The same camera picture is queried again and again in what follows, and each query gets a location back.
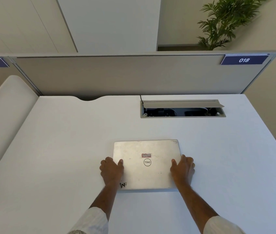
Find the potted plant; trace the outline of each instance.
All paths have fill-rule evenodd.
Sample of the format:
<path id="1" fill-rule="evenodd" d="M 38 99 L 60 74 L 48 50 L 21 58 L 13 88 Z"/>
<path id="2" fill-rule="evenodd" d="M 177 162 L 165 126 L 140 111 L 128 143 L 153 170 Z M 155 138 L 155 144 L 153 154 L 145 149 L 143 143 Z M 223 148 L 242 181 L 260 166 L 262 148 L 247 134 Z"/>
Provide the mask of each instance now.
<path id="1" fill-rule="evenodd" d="M 206 21 L 199 21 L 207 37 L 198 38 L 198 45 L 206 50 L 224 47 L 236 38 L 234 30 L 250 23 L 266 0 L 219 0 L 203 5 L 201 11 L 209 12 Z"/>

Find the laptop lid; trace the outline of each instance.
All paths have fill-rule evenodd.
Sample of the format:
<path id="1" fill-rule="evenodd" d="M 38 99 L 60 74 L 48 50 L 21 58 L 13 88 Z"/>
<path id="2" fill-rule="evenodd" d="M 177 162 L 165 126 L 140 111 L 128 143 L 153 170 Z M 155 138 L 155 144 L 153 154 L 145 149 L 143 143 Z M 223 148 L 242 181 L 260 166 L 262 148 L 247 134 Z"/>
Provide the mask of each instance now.
<path id="1" fill-rule="evenodd" d="M 170 168 L 172 159 L 181 159 L 178 140 L 117 141 L 113 161 L 120 159 L 124 176 L 119 190 L 175 188 Z"/>

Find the white shirt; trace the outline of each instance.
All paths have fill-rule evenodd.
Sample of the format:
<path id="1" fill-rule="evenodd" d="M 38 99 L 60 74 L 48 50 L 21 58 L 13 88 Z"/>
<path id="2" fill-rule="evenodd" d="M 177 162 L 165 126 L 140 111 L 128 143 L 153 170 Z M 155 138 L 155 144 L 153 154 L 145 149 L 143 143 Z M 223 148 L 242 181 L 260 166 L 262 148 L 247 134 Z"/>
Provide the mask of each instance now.
<path id="1" fill-rule="evenodd" d="M 97 208 L 87 209 L 68 234 L 108 234 L 108 220 Z M 211 217 L 205 224 L 203 234 L 245 234 L 236 224 L 220 216 Z"/>

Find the hand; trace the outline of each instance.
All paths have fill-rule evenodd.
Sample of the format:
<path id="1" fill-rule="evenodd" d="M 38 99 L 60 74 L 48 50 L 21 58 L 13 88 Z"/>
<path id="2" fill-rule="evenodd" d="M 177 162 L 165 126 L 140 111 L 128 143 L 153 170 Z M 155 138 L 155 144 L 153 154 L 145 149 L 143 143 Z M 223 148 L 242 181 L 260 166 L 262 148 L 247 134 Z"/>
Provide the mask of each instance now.
<path id="1" fill-rule="evenodd" d="M 194 167 L 193 158 L 186 157 L 184 154 L 181 156 L 178 165 L 175 159 L 172 159 L 171 174 L 175 185 L 190 185 L 192 176 L 195 173 Z"/>
<path id="2" fill-rule="evenodd" d="M 105 185 L 110 182 L 119 183 L 124 173 L 123 160 L 116 164 L 111 157 L 106 157 L 101 161 L 100 170 Z"/>

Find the white sleeve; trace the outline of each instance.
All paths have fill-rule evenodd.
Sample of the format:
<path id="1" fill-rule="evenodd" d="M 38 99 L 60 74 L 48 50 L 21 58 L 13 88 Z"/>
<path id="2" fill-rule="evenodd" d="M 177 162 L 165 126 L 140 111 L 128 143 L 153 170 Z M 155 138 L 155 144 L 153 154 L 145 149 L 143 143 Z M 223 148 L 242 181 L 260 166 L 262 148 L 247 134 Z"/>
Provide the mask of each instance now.
<path id="1" fill-rule="evenodd" d="M 106 214 L 97 207 L 87 209 L 68 234 L 108 234 Z"/>
<path id="2" fill-rule="evenodd" d="M 245 234 L 245 232 L 227 219 L 215 216 L 206 222 L 203 234 Z"/>

